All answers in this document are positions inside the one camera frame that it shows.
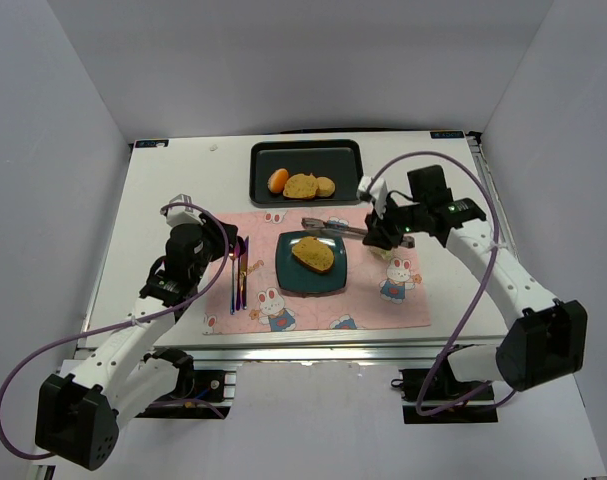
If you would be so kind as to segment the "steel serving tongs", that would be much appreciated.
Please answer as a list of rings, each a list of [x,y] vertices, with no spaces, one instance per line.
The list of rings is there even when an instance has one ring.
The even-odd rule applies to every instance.
[[[359,239],[361,242],[368,233],[367,229],[351,227],[340,222],[323,221],[317,218],[303,217],[301,226],[308,231],[324,231],[337,234],[339,236],[347,236],[350,238]],[[415,240],[410,235],[400,237],[400,243],[397,248],[412,249],[415,247]]]

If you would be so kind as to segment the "crusty speckled bread slice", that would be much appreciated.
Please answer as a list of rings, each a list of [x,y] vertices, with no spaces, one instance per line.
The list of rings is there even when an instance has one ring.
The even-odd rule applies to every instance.
[[[334,266],[332,249],[313,236],[301,238],[291,249],[292,255],[302,265],[319,274],[329,272]]]

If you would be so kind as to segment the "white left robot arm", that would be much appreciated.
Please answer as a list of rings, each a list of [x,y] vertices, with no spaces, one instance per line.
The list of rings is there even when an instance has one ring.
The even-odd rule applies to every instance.
[[[237,243],[238,228],[188,215],[170,229],[125,327],[111,333],[66,376],[50,375],[38,398],[35,443],[93,471],[112,453],[121,429],[164,395],[185,395],[193,359],[156,341],[183,316],[208,266]]]

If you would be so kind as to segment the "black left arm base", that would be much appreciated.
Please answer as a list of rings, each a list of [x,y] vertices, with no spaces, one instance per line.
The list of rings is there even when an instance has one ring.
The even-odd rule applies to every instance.
[[[234,374],[219,367],[199,367],[192,355],[175,348],[161,348],[147,353],[142,365],[156,362],[170,366],[177,373],[174,388],[163,393],[137,418],[223,420],[233,399]]]

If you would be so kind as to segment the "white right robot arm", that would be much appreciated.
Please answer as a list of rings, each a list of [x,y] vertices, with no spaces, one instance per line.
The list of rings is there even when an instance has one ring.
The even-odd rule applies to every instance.
[[[357,188],[373,204],[365,244],[399,247],[407,233],[426,233],[458,258],[501,313],[507,334],[497,346],[448,352],[445,369],[457,382],[503,381],[522,392],[579,371],[584,362],[587,312],[544,288],[499,247],[485,212],[471,199],[456,200],[441,166],[408,173],[413,202],[397,205],[382,179],[364,177]]]

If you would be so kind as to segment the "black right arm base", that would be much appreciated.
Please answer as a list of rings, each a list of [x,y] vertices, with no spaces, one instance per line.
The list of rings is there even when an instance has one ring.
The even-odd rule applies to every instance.
[[[498,422],[495,394],[491,386],[466,401],[432,416],[421,416],[416,411],[416,400],[427,377],[428,368],[402,369],[390,382],[401,396],[403,421],[406,425],[490,424]],[[463,394],[481,386],[481,382],[460,383],[438,375],[430,383],[424,396],[422,409],[430,410],[459,399]]]

